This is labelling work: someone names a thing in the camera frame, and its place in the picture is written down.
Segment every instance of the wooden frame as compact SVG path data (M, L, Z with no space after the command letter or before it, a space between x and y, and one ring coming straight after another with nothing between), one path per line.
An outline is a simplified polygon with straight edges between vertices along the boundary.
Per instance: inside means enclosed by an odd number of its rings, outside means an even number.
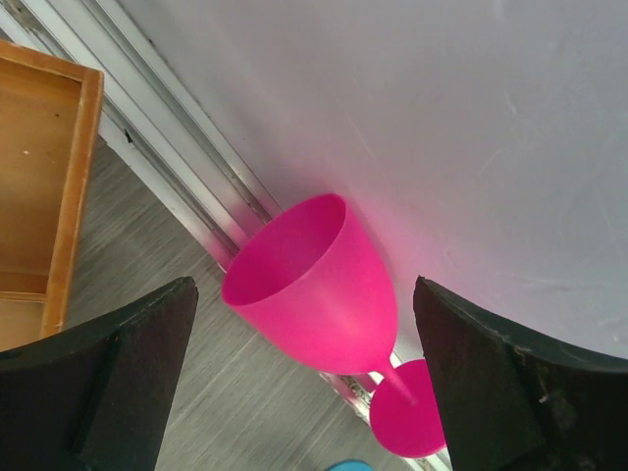
M0 41L0 350L61 331L103 75Z

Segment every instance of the white wall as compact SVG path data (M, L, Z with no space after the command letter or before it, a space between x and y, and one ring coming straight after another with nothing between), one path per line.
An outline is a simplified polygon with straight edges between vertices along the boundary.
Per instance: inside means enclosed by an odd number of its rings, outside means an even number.
M124 0L283 206L348 195L424 275L628 357L628 2Z

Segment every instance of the wine glass stem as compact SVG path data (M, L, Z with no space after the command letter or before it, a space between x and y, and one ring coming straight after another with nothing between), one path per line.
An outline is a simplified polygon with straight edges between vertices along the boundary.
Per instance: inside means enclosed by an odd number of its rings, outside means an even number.
M393 364L390 361L382 365L378 371L401 395L403 395L403 397L410 401L410 404L416 404L414 394L407 384L401 379L401 376L395 371Z

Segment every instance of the wooden drawer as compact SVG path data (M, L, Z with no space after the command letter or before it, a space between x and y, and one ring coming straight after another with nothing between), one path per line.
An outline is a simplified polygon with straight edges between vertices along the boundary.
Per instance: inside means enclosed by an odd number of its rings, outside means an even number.
M63 327L102 84L0 41L0 351Z

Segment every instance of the floor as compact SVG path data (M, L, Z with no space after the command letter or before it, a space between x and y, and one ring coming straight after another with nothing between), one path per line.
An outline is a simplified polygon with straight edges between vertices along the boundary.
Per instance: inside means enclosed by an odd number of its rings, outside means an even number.
M103 142L94 155L70 325L181 275L200 292L157 469L320 471L348 458L408 469L317 373L263 340L220 300L222 273Z

